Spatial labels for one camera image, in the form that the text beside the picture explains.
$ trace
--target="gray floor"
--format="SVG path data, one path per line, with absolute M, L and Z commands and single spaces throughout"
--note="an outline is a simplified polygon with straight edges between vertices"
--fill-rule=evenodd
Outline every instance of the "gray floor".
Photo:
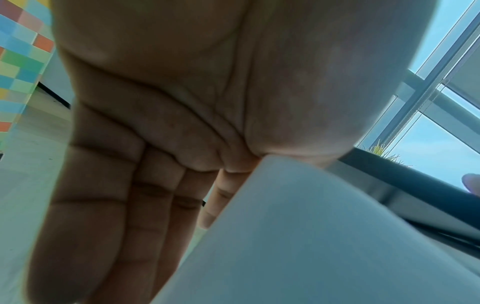
M 0 303 L 25 303 L 25 262 L 62 165 L 70 110 L 34 92 L 0 161 Z M 203 236 L 197 229 L 187 253 Z

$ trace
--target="blue sky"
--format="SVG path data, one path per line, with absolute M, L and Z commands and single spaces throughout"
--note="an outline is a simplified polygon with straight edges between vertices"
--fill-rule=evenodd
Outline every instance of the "blue sky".
M 473 0 L 440 0 L 410 69 L 417 72 L 445 35 L 472 4 Z M 445 92 L 460 105 L 480 118 L 480 111 L 456 96 Z M 461 177 L 466 173 L 480 174 L 480 154 L 442 129 L 427 117 L 417 114 L 417 122 L 394 147 L 392 154 L 413 169 L 465 189 Z

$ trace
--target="checkered pattern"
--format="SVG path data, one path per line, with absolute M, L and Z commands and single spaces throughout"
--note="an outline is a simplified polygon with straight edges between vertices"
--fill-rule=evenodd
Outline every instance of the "checkered pattern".
M 55 44 L 49 0 L 0 0 L 0 152 Z

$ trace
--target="black baseboard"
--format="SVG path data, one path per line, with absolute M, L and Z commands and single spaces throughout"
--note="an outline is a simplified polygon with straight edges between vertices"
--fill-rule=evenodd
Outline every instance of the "black baseboard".
M 47 88 L 43 83 L 39 82 L 37 86 L 42 90 L 44 90 L 47 94 L 55 98 L 58 102 L 60 102 L 61 104 L 63 104 L 64 106 L 70 109 L 70 106 L 71 106 L 70 103 L 68 103 L 65 99 L 57 95 L 54 91 Z

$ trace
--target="hand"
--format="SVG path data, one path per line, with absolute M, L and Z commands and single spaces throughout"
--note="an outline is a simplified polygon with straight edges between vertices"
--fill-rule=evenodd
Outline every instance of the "hand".
M 33 303 L 148 303 L 266 154 L 325 166 L 379 115 L 431 1 L 53 0 L 77 96 Z
M 480 196 L 480 175 L 465 174 L 461 181 L 472 194 Z

